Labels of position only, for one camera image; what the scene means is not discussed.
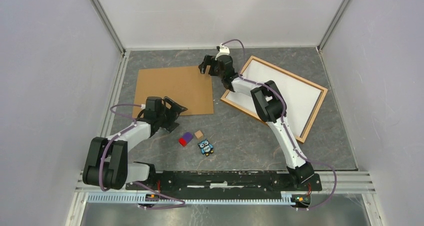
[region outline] gray wall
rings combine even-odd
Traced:
[[[316,46],[342,0],[100,0],[127,48]]]
[[[0,0],[0,225],[62,225],[120,54],[90,0]]]
[[[421,225],[423,0],[352,0],[323,50],[359,165],[388,225]]]

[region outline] cable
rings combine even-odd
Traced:
[[[308,185],[308,191],[307,191],[307,194],[306,194],[306,197],[309,197],[310,195],[311,195],[311,193],[312,193],[312,188],[311,188],[311,183],[310,182],[308,182],[307,183],[307,185]]]
[[[231,40],[229,40],[229,41],[224,42],[224,43],[223,43],[223,45],[225,45],[225,44],[227,44],[227,43],[230,43],[230,42],[234,42],[234,41],[237,41],[237,42],[239,42],[239,43],[241,44],[241,48],[243,49],[243,64],[244,64],[244,63],[246,62],[246,50],[245,50],[245,46],[243,45],[243,43],[242,43],[239,39],[231,39]],[[283,117],[283,116],[284,116],[284,114],[285,114],[285,112],[286,112],[286,109],[287,109],[287,104],[286,104],[286,102],[283,100],[283,98],[282,98],[282,97],[281,97],[281,96],[280,96],[280,95],[279,95],[279,94],[278,94],[275,90],[273,90],[271,87],[269,87],[269,86],[267,86],[267,85],[265,85],[265,84],[263,84],[263,83],[258,83],[258,82],[255,82],[255,81],[252,81],[252,80],[249,80],[249,79],[243,78],[243,75],[241,74],[241,71],[242,71],[242,70],[240,69],[240,71],[239,71],[239,73],[238,73],[238,76],[239,76],[242,80],[247,81],[247,82],[249,82],[249,83],[253,83],[253,84],[255,84],[255,85],[265,86],[268,90],[272,91],[272,93],[274,93],[274,95],[275,95],[276,97],[278,97],[278,98],[280,99],[280,101],[281,101],[281,103],[282,103],[282,108],[283,108],[282,113],[281,113],[281,117]],[[301,159],[305,160],[306,162],[326,166],[326,167],[328,167],[329,169],[331,169],[331,171],[333,172],[333,174],[334,174],[334,186],[333,186],[333,189],[332,189],[332,191],[331,191],[330,195],[328,196],[328,198],[327,198],[327,199],[325,199],[323,202],[321,202],[321,203],[319,203],[319,204],[317,204],[317,205],[314,205],[314,206],[312,206],[312,207],[309,207],[309,208],[297,208],[297,209],[300,209],[300,210],[311,210],[311,209],[317,208],[317,207],[319,207],[319,206],[322,206],[323,204],[327,203],[327,202],[328,202],[328,201],[329,201],[329,200],[333,197],[333,195],[334,195],[335,188],[337,187],[337,174],[336,174],[336,170],[333,168],[333,166],[331,166],[331,165],[329,165],[329,164],[327,164],[327,163],[325,163],[325,162],[319,162],[319,161],[310,160],[310,159],[307,159],[306,157],[302,156],[302,155],[299,153],[299,151],[296,149],[296,147],[295,147],[295,145],[294,145],[294,144],[293,144],[293,149],[295,150],[295,152],[297,153],[297,155],[298,155]]]
[[[167,195],[162,194],[160,192],[156,192],[153,189],[151,189],[151,188],[147,187],[146,185],[144,185],[142,182],[135,181],[135,182],[132,182],[132,183],[133,184],[136,184],[138,186],[141,186],[141,187],[145,188],[146,190],[149,190],[150,192],[152,192],[154,194],[157,194],[157,195],[159,195],[161,197],[167,198],[169,200],[174,200],[174,201],[181,202],[180,204],[171,205],[171,206],[164,206],[164,207],[144,207],[144,209],[146,209],[146,210],[170,209],[170,208],[182,207],[182,206],[184,206],[186,204],[186,202],[184,200],[177,199],[177,198],[174,198],[174,197],[171,197],[171,196],[167,196]]]
[[[309,203],[309,204],[306,204],[306,203],[304,203],[304,202],[302,202],[302,201],[299,201],[299,203],[301,203],[301,204],[303,204],[304,206],[306,206],[306,207],[309,207],[309,205],[311,204],[311,203]]]
[[[119,115],[121,117],[125,117],[125,118],[128,118],[128,119],[131,119],[133,121],[133,124],[131,124],[130,127],[125,128],[124,130],[122,130],[119,133],[117,133],[114,137],[112,137],[112,139],[109,140],[109,142],[106,144],[106,147],[104,148],[103,154],[101,155],[101,158],[100,158],[100,168],[98,170],[98,185],[100,186],[100,189],[103,192],[106,192],[106,191],[108,191],[110,189],[110,188],[105,188],[104,185],[103,185],[103,166],[105,164],[105,159],[106,159],[106,155],[107,155],[107,153],[109,151],[109,148],[111,147],[112,143],[115,140],[117,140],[120,136],[122,136],[124,133],[130,131],[131,129],[137,127],[137,121],[133,117],[128,116],[128,115],[125,115],[125,114],[122,114],[122,113],[118,113],[118,112],[112,110],[113,108],[119,107],[119,106],[133,106],[133,107],[140,107],[140,108],[142,107],[141,105],[137,105],[137,104],[116,104],[116,105],[113,105],[113,106],[111,106],[109,108],[109,110],[113,114],[116,114],[116,115]]]

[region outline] small wooden block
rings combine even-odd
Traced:
[[[197,139],[201,139],[203,137],[203,133],[200,130],[195,132],[194,135],[196,136]]]

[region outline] red block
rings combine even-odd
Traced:
[[[183,146],[183,147],[185,147],[186,145],[187,145],[187,142],[183,139],[183,138],[180,138],[180,139],[178,139],[178,142]]]

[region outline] cardboard sheet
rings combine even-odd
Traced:
[[[197,66],[141,69],[138,71],[134,104],[146,103],[149,96],[164,97],[187,107],[181,115],[213,114],[212,79],[200,74]],[[139,108],[132,116],[137,117]]]

